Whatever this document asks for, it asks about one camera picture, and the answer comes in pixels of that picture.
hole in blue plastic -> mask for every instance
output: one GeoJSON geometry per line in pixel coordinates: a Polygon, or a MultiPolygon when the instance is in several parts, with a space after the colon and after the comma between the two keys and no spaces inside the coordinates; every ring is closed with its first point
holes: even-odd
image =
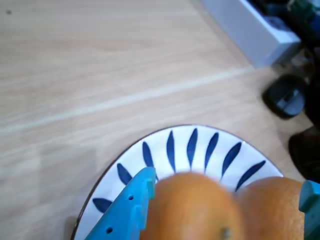
{"type": "Polygon", "coordinates": [[[113,231],[112,227],[108,227],[107,230],[106,230],[106,233],[110,234],[110,233],[112,233],[112,231],[113,231]]]}

blue leaf pattern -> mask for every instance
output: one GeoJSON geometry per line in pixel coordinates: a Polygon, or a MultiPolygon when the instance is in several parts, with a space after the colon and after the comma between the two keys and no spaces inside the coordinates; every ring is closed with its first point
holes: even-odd
{"type": "Polygon", "coordinates": [[[99,212],[101,212],[103,214],[107,211],[107,209],[112,204],[112,201],[109,201],[104,198],[94,198],[94,199],[92,199],[92,202],[95,205],[96,209],[98,209],[99,212]]]}
{"type": "Polygon", "coordinates": [[[233,160],[236,158],[238,153],[240,152],[241,149],[241,142],[238,142],[236,145],[234,145],[229,152],[226,154],[223,164],[222,164],[222,174],[221,174],[221,179],[224,177],[225,172],[229,168],[230,164],[233,162],[233,160]]]}
{"type": "Polygon", "coordinates": [[[144,160],[145,165],[147,167],[154,168],[155,166],[154,166],[154,161],[152,160],[151,151],[150,151],[148,144],[145,141],[142,144],[142,153],[143,153],[143,160],[144,160]]]}
{"type": "Polygon", "coordinates": [[[175,139],[174,134],[171,131],[166,142],[166,155],[168,156],[169,163],[174,172],[176,172],[176,165],[175,165],[175,139]]]}
{"type": "Polygon", "coordinates": [[[219,139],[219,133],[215,133],[210,139],[208,147],[206,148],[205,158],[204,158],[204,171],[206,171],[210,157],[215,150],[219,139]]]}
{"type": "Polygon", "coordinates": [[[196,151],[196,145],[198,140],[198,129],[195,128],[191,134],[191,137],[189,139],[188,145],[186,147],[186,155],[189,160],[190,168],[192,166],[192,162],[194,160],[195,151],[196,151]]]}
{"type": "Polygon", "coordinates": [[[121,163],[118,163],[116,165],[116,168],[118,170],[118,175],[119,175],[121,182],[123,182],[124,185],[127,185],[130,182],[130,180],[132,179],[132,176],[127,171],[127,169],[125,169],[124,166],[122,166],[121,163]]]}
{"type": "Polygon", "coordinates": [[[252,167],[250,167],[240,178],[238,184],[236,185],[235,192],[238,191],[238,189],[242,186],[242,184],[245,183],[253,174],[258,172],[264,165],[266,164],[266,161],[263,160],[262,162],[259,162],[252,167]]]}

white box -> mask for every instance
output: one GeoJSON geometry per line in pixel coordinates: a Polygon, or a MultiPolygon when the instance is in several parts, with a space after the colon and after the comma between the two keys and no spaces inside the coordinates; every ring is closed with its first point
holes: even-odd
{"type": "Polygon", "coordinates": [[[255,67],[288,62],[301,49],[294,32],[270,25],[247,0],[202,2],[255,67]]]}

dark object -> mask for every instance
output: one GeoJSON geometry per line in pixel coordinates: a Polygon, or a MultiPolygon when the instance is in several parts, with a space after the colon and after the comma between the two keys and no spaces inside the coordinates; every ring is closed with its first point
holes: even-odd
{"type": "Polygon", "coordinates": [[[320,17],[315,16],[311,21],[307,21],[301,15],[291,11],[282,11],[279,16],[310,50],[314,64],[320,66],[320,17]]]}
{"type": "Polygon", "coordinates": [[[264,103],[282,119],[298,115],[305,107],[308,85],[296,75],[282,75],[262,95],[264,103]]]}
{"type": "Polygon", "coordinates": [[[317,69],[312,77],[311,84],[309,85],[308,95],[305,103],[305,114],[311,122],[320,128],[320,70],[317,69]]]}
{"type": "Polygon", "coordinates": [[[264,14],[268,16],[278,16],[285,11],[289,0],[252,0],[264,14]]]}
{"type": "Polygon", "coordinates": [[[313,126],[289,139],[289,152],[298,171],[320,183],[320,129],[313,126]]]}

blue plastic object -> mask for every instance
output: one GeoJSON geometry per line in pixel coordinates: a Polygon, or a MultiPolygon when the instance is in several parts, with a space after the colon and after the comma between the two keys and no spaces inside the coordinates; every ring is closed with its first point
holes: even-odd
{"type": "Polygon", "coordinates": [[[85,240],[139,240],[155,194],[156,170],[146,167],[131,179],[85,240]]]}
{"type": "Polygon", "coordinates": [[[320,239],[320,184],[305,181],[301,193],[299,210],[304,213],[304,240],[320,239]]]}

